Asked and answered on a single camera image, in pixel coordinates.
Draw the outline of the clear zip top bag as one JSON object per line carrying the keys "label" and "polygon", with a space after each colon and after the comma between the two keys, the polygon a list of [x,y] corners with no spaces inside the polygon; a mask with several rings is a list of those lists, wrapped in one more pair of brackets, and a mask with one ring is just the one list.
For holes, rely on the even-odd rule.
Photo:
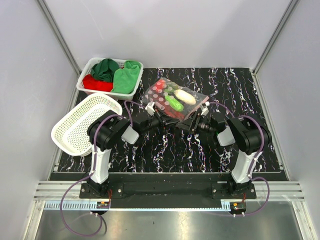
{"label": "clear zip top bag", "polygon": [[197,111],[209,97],[202,93],[180,86],[167,78],[160,78],[143,94],[142,102],[154,103],[163,114],[183,121]]}

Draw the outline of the red lobster toy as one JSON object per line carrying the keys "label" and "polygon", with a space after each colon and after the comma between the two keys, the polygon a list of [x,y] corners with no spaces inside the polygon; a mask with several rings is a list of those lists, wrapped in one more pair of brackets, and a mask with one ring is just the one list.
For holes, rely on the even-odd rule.
{"label": "red lobster toy", "polygon": [[167,105],[164,107],[164,112],[171,113],[176,119],[183,121],[185,119],[185,115],[182,112],[175,111],[171,106]]}

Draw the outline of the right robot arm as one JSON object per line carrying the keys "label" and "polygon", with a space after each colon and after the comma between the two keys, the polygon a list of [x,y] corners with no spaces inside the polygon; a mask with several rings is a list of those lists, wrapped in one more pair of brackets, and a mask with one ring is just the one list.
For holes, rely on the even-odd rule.
{"label": "right robot arm", "polygon": [[220,113],[210,116],[194,112],[189,118],[176,124],[176,127],[192,134],[210,134],[215,146],[236,145],[237,159],[226,183],[215,186],[213,196],[243,198],[253,189],[253,168],[263,149],[272,143],[267,127],[253,116],[239,116],[225,119]]}

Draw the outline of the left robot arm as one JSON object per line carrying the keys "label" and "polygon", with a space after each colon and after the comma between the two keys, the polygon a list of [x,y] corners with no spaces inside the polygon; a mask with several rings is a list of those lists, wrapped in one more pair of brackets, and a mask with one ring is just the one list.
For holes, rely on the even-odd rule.
{"label": "left robot arm", "polygon": [[87,129],[92,144],[90,178],[86,180],[90,192],[97,198],[103,198],[108,193],[110,154],[119,140],[133,145],[145,132],[154,128],[166,129],[179,122],[178,118],[160,111],[152,115],[142,113],[129,120],[112,110],[102,114]]}

